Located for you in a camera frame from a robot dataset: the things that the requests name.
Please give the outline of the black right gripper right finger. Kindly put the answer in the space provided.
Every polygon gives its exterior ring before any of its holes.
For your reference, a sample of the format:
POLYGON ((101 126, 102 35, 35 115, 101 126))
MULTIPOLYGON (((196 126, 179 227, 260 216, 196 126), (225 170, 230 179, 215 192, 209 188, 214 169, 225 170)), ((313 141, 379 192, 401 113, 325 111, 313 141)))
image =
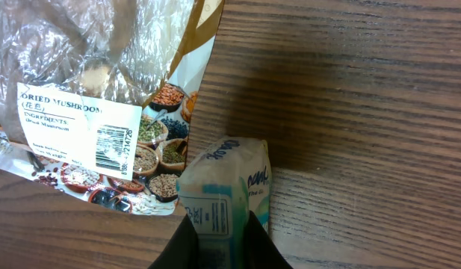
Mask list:
POLYGON ((252 211, 244 229, 244 265, 245 269, 293 269, 252 211))

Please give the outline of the small printed snack bag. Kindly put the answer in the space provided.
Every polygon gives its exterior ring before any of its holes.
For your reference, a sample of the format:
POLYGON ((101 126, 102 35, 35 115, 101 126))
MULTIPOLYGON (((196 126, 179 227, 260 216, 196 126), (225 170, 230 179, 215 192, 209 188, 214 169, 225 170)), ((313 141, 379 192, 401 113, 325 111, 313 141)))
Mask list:
POLYGON ((143 110, 132 180, 115 179, 46 156, 37 172, 23 149, 4 141, 0 131, 0 170, 64 192, 78 200, 140 215, 169 215, 178 204, 176 178, 184 170, 185 155, 178 146, 188 140, 198 90, 214 39, 183 57, 157 102, 143 110))

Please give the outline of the green Kleenex tissue pack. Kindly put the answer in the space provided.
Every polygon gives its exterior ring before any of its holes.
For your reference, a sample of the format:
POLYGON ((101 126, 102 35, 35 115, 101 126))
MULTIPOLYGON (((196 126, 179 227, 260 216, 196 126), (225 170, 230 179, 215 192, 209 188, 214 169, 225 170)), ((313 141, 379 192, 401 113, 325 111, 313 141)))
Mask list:
POLYGON ((243 268, 249 214, 267 229, 272 172, 266 140, 223 137, 201 152, 176 189, 198 236, 200 268, 243 268))

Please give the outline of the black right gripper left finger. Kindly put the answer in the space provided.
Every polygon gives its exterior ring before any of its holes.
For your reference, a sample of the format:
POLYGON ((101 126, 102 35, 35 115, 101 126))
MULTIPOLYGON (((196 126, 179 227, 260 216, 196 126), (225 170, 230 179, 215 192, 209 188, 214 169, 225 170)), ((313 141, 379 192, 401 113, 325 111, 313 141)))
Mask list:
POLYGON ((197 269, 198 258, 197 233, 189 216, 186 215, 149 269, 197 269))

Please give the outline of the brown cookie pouch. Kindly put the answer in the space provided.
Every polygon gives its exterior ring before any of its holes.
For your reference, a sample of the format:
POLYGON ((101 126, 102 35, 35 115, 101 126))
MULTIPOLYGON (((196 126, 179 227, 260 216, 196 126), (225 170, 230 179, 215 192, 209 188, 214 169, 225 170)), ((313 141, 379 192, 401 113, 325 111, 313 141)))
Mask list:
POLYGON ((0 0, 0 128, 26 145, 17 86, 144 107, 216 33, 221 1, 0 0))

